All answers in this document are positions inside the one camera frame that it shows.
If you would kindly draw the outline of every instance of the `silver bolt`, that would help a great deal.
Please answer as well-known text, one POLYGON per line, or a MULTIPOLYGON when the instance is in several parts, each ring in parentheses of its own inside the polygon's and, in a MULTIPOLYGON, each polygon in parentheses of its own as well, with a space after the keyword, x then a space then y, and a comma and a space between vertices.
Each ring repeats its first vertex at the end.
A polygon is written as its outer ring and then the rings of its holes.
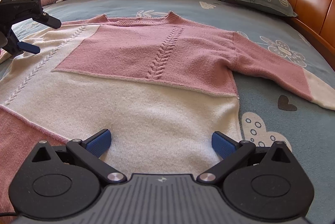
POLYGON ((113 172, 108 174, 107 179, 113 181, 113 182, 118 182, 124 178, 124 175, 119 173, 119 172, 113 172))
POLYGON ((216 179, 216 176, 212 173, 202 173, 199 178, 204 182, 212 182, 216 179))

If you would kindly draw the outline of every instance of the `knit sweater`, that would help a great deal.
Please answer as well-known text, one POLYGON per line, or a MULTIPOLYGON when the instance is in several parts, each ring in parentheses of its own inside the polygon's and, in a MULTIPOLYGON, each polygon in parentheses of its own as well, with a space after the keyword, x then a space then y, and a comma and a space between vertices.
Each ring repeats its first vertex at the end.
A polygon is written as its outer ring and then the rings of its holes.
MULTIPOLYGON (((304 68, 236 32, 172 12, 162 18, 102 15, 66 22, 24 41, 41 52, 13 60, 0 81, 0 104, 63 139, 84 140, 110 129, 112 146, 102 159, 127 176, 197 176, 217 164, 212 133, 242 139, 232 71, 271 79, 335 110, 335 90, 304 68)), ((257 135, 263 125, 253 124, 257 135)), ((1 129, 1 134, 7 142, 21 139, 19 132, 1 129)), ((38 136, 31 136, 32 144, 38 136)), ((269 136, 260 138, 268 138, 263 144, 272 142, 269 136)), ((22 160, 27 154, 17 153, 22 160)), ((20 164, 16 159, 1 166, 1 174, 20 164)))

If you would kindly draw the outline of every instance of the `mattress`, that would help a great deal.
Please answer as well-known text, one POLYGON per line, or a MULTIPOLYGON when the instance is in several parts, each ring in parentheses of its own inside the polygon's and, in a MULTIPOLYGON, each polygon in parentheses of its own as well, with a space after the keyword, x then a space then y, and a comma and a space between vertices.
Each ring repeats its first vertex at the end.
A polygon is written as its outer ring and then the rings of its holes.
MULTIPOLYGON (((179 16, 229 31, 237 31, 255 44, 312 72, 335 87, 335 72, 311 44, 277 16, 216 0, 66 0, 44 8, 64 21, 108 17, 179 16)), ((45 26, 31 19, 13 26, 19 40, 45 26)), ((10 70, 0 64, 0 78, 10 70)), ((285 140, 311 179, 315 198, 307 218, 328 223, 335 218, 335 111, 323 109, 279 87, 271 80, 233 73, 240 100, 242 137, 256 146, 285 140)))

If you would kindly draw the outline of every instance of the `pink sleeve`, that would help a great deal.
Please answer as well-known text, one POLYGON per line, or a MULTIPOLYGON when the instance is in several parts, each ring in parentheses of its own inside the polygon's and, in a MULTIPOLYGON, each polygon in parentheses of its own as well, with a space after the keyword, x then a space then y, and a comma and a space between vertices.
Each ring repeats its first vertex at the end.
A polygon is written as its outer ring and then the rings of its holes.
POLYGON ((335 90, 304 68, 258 46, 237 32, 233 37, 237 61, 233 71, 275 81, 284 89, 335 110, 335 90))

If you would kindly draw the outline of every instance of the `bed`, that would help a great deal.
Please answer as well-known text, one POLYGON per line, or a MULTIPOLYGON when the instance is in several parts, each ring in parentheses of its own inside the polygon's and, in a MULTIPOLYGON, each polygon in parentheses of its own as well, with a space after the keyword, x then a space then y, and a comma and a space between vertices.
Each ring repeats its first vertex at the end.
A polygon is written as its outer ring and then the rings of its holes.
MULTIPOLYGON (((333 70, 335 68, 335 36, 333 35, 335 0, 288 1, 299 15, 298 18, 282 18, 220 0, 63 0, 58 3, 52 0, 52 4, 46 5, 44 11, 62 22, 90 19, 102 14, 108 17, 156 18, 173 11, 191 21, 236 31, 265 49, 269 47, 269 41, 284 42, 290 50, 299 54, 302 67, 329 86, 335 87, 333 70)), ((41 24, 27 20, 14 25, 13 30, 21 40, 44 28, 41 24)), ((0 78, 5 76, 0 81, 0 88, 7 85, 5 81, 10 76, 11 63, 9 59, 0 64, 0 78)), ((255 144, 270 146, 275 140, 285 141, 315 188, 315 198, 307 218, 312 223, 330 223, 335 219, 333 211, 335 208, 333 187, 335 111, 310 103, 271 80, 236 72, 233 73, 233 77, 239 94, 238 120, 241 129, 241 136, 234 138, 250 140, 254 137, 251 125, 255 125, 259 131, 255 144)), ((6 108, 17 112, 14 107, 16 99, 12 100, 10 97, 11 95, 0 97, 0 102, 6 108)), ((92 100, 95 99, 87 99, 87 106, 92 108, 92 111, 97 111, 90 103, 92 100)), ((68 123, 59 125, 60 121, 49 117, 47 109, 45 107, 43 109, 45 113, 40 112, 39 117, 36 117, 33 110, 29 108, 20 112, 20 115, 33 124, 63 136, 63 139, 58 140, 59 142, 69 138, 83 138, 96 130, 80 119, 78 121, 74 119, 71 125, 68 123), (43 116, 48 117, 49 125, 42 122, 43 119, 40 118, 43 116), (65 132, 69 129, 71 134, 66 135, 65 132)), ((117 118, 122 122, 114 121, 110 124, 112 132, 118 131, 118 127, 125 125, 127 121, 121 117, 126 115, 123 111, 115 112, 115 115, 118 115, 117 118)), ((212 130, 212 126, 209 126, 206 134, 210 136, 212 130)), ((123 163, 115 158, 122 157, 122 154, 118 153, 106 156, 104 160, 108 164, 119 167, 118 165, 123 163)))

